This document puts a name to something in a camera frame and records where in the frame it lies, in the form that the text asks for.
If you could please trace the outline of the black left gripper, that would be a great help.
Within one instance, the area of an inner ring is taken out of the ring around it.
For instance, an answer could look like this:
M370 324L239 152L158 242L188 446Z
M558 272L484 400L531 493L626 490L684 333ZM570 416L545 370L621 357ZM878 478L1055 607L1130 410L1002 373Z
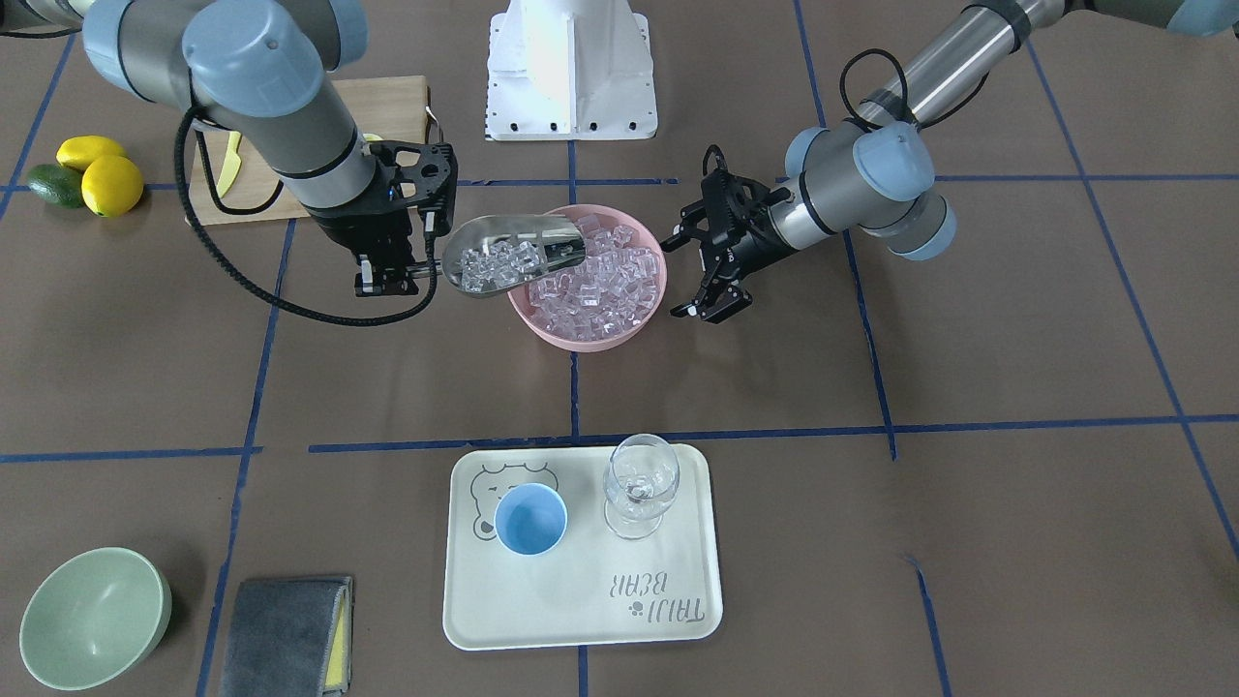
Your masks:
M704 270L696 295L673 306L670 317L707 323L733 318L753 303L743 279L795 253L771 222L769 193L769 187L729 170L703 178L701 198L681 208L679 222L660 241L667 255L699 243Z

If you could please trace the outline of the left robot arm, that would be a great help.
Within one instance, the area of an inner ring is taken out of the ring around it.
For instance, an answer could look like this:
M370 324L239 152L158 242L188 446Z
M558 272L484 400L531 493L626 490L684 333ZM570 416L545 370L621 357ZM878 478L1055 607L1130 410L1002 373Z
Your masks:
M836 128L797 134L786 181L771 187L729 168L722 149L703 158L701 196L681 208L664 253L698 243L703 279L676 318L719 323L752 305L743 279L859 229L895 256L921 261L947 251L957 213L935 189L924 132L978 97L987 76L1031 35L1074 12L1092 12L1209 37L1237 27L1234 1L973 1L862 102L845 99Z

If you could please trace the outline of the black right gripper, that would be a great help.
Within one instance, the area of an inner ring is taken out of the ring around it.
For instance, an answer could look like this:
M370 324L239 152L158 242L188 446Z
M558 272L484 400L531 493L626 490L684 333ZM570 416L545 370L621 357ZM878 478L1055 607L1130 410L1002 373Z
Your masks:
M353 201L310 208L310 215L332 241L353 254L359 297L415 295L416 279L437 274L434 253L414 256L410 213L416 210L425 241L437 241L452 229L458 160L446 141L413 144L398 140L361 144L364 162L375 176Z

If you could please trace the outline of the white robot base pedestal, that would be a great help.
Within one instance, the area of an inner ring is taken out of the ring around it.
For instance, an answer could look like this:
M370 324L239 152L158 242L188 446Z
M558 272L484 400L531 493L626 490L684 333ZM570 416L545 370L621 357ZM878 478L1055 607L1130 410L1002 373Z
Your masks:
M650 24L628 1L510 1L489 19L484 137L655 137Z

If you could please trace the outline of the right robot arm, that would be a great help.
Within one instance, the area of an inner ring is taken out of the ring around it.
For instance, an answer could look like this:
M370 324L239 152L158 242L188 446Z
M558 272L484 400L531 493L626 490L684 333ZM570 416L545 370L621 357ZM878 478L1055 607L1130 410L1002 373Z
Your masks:
M429 244L450 233L451 147L367 140L330 79L367 50L361 2L5 1L2 30L78 31L107 82L240 132L353 254L358 295L411 295L439 276L434 258L414 255L408 212Z

